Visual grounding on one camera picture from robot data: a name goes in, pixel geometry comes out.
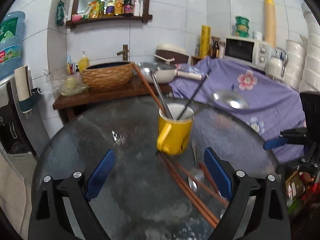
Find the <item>small steel spoon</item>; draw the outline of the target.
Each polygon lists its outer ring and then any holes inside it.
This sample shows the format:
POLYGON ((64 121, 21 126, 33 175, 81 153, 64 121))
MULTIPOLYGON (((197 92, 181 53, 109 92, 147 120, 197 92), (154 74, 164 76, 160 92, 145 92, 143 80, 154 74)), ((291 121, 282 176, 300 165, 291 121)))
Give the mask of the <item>small steel spoon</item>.
MULTIPOLYGON (((193 161, 194 161, 194 166, 190 170, 190 174, 194 176, 199 182, 204 182, 204 173, 199 167, 199 162, 197 158, 197 145, 195 141, 191 142, 191 148, 192 148, 192 153, 193 153, 193 161)), ((192 180, 191 177, 188 177, 188 183, 189 187, 194 191, 197 192, 198 186, 197 183, 192 180)))

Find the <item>steel soup ladle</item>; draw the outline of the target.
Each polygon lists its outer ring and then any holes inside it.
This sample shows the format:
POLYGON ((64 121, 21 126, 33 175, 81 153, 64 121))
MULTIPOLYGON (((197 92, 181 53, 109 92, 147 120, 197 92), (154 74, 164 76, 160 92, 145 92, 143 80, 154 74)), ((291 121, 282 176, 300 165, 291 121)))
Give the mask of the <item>steel soup ladle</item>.
POLYGON ((220 89, 211 91, 209 92, 209 99, 217 104, 220 103, 237 110, 250 109, 248 101, 234 90, 220 89))

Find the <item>yellow duck mug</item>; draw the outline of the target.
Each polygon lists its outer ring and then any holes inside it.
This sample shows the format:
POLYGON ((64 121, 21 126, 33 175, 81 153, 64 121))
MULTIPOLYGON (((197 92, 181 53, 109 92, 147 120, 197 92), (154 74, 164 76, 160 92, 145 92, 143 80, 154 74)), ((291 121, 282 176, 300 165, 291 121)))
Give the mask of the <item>yellow duck mug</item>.
POLYGON ((169 103, 168 108, 174 119, 167 118, 159 109, 156 148, 158 152, 167 155, 179 155, 187 149, 193 126, 194 111, 188 107, 178 119, 185 105, 169 103))

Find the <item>perforated steel skimmer ladle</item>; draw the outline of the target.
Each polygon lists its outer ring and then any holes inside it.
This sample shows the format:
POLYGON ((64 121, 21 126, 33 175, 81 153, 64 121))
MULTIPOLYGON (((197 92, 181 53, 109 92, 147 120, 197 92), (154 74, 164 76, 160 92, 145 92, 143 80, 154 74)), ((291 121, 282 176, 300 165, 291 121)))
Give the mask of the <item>perforated steel skimmer ladle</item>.
POLYGON ((157 93, 158 93, 158 96, 159 96, 159 99, 160 99, 160 102, 163 106, 163 109, 164 109, 164 114, 167 118, 169 119, 174 119, 172 117, 172 114, 171 114, 171 111, 169 109, 169 107, 167 106, 166 102, 165 102, 165 99, 164 99, 164 96, 163 96, 163 93, 160 89, 160 86, 157 82, 157 79, 156 79, 156 74, 155 72, 157 71, 157 68, 155 67, 154 64, 152 63, 138 63, 138 67, 140 68, 140 70, 143 71, 143 73, 145 75, 148 75, 151 77, 152 81, 153 81, 153 84, 155 86, 155 89, 157 90, 157 93))

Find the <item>black chopstick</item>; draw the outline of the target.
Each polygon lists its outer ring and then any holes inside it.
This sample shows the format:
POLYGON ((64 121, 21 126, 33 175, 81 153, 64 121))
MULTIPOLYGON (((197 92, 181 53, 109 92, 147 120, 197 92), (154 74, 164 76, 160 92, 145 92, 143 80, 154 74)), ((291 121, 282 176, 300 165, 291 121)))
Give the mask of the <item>black chopstick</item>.
POLYGON ((193 101, 193 99, 195 98, 196 94, 199 92, 199 90, 202 88, 203 84, 205 83, 205 81, 208 79, 210 73, 212 72, 212 70, 208 70, 208 72, 206 73, 206 75, 204 76, 203 80, 200 82, 200 84, 198 85, 198 87, 196 88, 195 92, 192 94, 191 98, 189 99, 189 101, 185 104, 183 110, 181 111, 180 115, 178 116, 177 120, 180 120, 181 117, 184 115, 185 111, 187 110, 187 108, 189 107, 189 105, 191 104, 191 102, 193 101))

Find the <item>wooden counter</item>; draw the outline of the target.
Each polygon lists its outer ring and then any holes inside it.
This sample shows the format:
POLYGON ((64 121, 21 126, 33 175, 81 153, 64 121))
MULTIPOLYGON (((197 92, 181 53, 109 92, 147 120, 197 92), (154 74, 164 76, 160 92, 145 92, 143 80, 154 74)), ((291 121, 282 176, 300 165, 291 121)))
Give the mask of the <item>wooden counter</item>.
POLYGON ((134 75, 127 84, 116 89, 98 90, 91 88, 87 92, 73 96, 61 95, 53 103, 53 109, 58 111, 62 123, 66 124, 74 117, 104 102, 149 94, 150 92, 141 79, 134 75))

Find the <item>water dispenser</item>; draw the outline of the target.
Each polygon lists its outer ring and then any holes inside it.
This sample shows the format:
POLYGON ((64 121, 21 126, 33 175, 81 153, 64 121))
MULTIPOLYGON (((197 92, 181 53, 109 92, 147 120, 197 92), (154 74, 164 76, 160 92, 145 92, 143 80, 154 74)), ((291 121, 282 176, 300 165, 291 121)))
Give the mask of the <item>water dispenser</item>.
POLYGON ((31 184, 37 161, 50 141, 39 108, 22 113, 15 79, 1 81, 1 145, 2 155, 26 184, 31 184))

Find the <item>plastic bag with fruit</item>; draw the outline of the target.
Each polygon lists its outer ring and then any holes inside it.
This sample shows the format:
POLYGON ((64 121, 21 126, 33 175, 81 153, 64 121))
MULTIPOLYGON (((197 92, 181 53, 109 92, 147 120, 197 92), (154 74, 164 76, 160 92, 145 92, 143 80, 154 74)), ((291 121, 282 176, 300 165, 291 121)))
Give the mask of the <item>plastic bag with fruit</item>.
POLYGON ((89 90, 79 73, 67 75, 61 71, 44 73, 46 81, 40 88, 42 95, 60 94, 62 96, 73 96, 82 94, 89 90))

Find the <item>woven basket sink bowl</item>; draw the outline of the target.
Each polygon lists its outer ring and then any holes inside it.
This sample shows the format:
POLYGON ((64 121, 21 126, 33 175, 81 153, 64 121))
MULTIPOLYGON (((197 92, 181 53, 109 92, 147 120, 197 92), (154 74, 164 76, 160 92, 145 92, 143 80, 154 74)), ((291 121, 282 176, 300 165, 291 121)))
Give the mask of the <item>woven basket sink bowl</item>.
POLYGON ((81 77, 91 89, 116 89, 132 79, 132 68, 132 62, 125 61, 97 64, 84 69, 81 77))

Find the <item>white microwave oven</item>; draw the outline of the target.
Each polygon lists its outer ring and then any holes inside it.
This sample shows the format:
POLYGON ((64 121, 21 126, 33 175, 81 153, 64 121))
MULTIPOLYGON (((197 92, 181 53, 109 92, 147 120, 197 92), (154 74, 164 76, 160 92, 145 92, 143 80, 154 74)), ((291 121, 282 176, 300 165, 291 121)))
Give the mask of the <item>white microwave oven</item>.
POLYGON ((265 72, 269 59, 275 54, 275 49, 265 41, 230 36, 226 38, 223 58, 265 72))

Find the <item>cream pan with lid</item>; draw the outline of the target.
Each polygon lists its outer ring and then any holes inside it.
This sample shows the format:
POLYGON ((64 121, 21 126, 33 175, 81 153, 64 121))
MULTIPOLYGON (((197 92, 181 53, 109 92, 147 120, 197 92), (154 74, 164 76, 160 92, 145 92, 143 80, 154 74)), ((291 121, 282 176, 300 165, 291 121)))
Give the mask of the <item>cream pan with lid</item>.
POLYGON ((170 83, 175 77, 183 77, 186 79, 193 79, 198 81, 201 81, 203 79, 201 74, 183 72, 181 70, 177 70, 174 65, 165 63, 141 62, 138 63, 137 66, 147 82, 151 84, 153 84, 151 71, 153 71, 156 81, 160 85, 170 83))

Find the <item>brown glass bottle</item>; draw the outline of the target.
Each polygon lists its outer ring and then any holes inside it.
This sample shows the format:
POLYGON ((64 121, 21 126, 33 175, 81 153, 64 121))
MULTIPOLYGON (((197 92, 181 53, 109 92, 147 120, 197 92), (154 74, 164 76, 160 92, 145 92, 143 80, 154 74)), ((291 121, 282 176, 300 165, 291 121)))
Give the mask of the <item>brown glass bottle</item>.
POLYGON ((219 57, 219 50, 220 50, 219 42, 214 41, 213 49, 212 49, 212 59, 219 57))

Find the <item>tall paper cup stack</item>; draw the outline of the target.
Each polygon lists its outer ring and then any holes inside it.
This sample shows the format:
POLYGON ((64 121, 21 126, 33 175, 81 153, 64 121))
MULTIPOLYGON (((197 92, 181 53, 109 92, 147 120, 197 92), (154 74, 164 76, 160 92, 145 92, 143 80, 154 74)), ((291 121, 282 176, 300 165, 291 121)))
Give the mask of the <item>tall paper cup stack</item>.
POLYGON ((265 41, 276 47, 276 9, 274 0, 264 0, 265 6, 265 41))

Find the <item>blue water jug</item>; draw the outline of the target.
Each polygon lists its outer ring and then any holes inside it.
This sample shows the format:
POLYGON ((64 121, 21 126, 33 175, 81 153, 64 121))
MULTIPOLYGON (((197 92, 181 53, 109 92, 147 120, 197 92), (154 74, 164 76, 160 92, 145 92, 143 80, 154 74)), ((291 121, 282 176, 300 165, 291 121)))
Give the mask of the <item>blue water jug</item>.
POLYGON ((14 74, 14 70, 22 66, 24 20, 25 13, 15 11, 7 14, 1 22, 1 80, 14 74))

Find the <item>wooden framed wall shelf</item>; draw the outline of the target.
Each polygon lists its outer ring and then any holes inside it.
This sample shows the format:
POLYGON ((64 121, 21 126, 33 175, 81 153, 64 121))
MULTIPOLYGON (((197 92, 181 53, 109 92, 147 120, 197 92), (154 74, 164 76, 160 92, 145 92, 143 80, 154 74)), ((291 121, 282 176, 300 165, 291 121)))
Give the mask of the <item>wooden framed wall shelf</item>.
POLYGON ((150 0, 135 0, 133 16, 123 15, 123 0, 73 0, 71 19, 67 28, 74 29, 81 24, 99 21, 141 21, 152 20, 149 13, 150 0))

